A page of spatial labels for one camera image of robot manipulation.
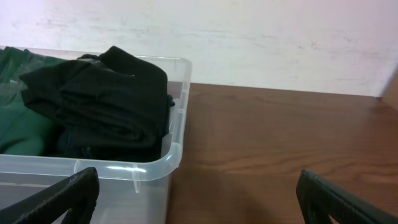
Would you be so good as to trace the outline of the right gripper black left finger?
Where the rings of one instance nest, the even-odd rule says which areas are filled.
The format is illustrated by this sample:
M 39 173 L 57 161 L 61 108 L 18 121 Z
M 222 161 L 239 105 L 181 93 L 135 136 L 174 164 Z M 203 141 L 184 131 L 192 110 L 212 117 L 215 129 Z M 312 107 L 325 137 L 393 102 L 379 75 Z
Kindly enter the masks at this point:
M 88 167 L 1 210 L 1 223 L 46 224 L 64 216 L 62 223 L 88 224 L 100 192 L 97 170 Z

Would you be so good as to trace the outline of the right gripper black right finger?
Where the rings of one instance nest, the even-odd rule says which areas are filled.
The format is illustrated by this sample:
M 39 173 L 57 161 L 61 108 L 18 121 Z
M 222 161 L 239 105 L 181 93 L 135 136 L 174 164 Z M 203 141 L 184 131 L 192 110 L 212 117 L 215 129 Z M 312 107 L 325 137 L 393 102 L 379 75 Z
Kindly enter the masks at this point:
M 301 171 L 296 195 L 305 223 L 397 223 L 397 217 L 309 170 Z

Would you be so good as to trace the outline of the black garment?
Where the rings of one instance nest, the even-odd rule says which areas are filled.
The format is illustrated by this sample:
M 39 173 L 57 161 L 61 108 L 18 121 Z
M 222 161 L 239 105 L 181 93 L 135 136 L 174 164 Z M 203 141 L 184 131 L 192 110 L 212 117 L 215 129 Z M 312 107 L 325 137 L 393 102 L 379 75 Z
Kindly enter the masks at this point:
M 120 139 L 75 134 L 66 130 L 45 153 L 48 157 L 64 157 L 123 162 L 152 162 L 160 159 L 161 138 L 154 142 L 126 142 Z
M 64 126 L 68 147 L 148 148 L 167 133 L 166 73 L 120 48 L 20 79 L 26 107 Z

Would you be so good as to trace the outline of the dark green garment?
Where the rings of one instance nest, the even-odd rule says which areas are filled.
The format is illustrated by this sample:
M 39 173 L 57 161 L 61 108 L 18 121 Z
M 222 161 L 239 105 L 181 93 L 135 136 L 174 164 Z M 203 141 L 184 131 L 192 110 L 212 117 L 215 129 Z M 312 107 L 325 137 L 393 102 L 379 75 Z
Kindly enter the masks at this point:
M 15 47 L 1 49 L 1 153 L 43 156 L 61 128 L 24 106 L 21 91 L 27 88 L 20 76 L 50 67 L 64 59 L 35 54 Z

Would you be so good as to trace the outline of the clear plastic storage bin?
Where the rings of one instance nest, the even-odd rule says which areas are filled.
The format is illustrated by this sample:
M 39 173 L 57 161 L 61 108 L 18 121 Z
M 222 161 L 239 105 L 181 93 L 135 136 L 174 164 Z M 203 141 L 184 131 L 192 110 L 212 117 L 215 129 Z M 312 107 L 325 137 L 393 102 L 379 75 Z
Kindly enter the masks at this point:
M 162 140 L 161 158 L 153 162 L 119 162 L 61 157 L 1 155 L 1 208 L 11 206 L 87 168 L 95 167 L 99 196 L 92 223 L 165 223 L 172 172 L 183 154 L 183 136 L 192 73 L 184 58 L 141 58 L 168 76 L 169 133 Z

